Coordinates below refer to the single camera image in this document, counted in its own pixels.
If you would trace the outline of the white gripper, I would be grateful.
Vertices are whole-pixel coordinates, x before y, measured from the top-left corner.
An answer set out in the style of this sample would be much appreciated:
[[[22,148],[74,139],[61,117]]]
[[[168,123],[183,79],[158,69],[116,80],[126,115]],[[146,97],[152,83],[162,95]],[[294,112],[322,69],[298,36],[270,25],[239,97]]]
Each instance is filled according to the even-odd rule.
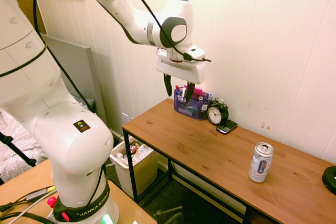
[[[195,84],[202,83],[206,78],[207,63],[199,61],[176,63],[167,56],[166,49],[158,48],[156,53],[158,56],[156,69],[164,73],[164,84],[168,96],[172,95],[171,76],[188,81],[185,97],[185,102],[188,104],[194,93]]]

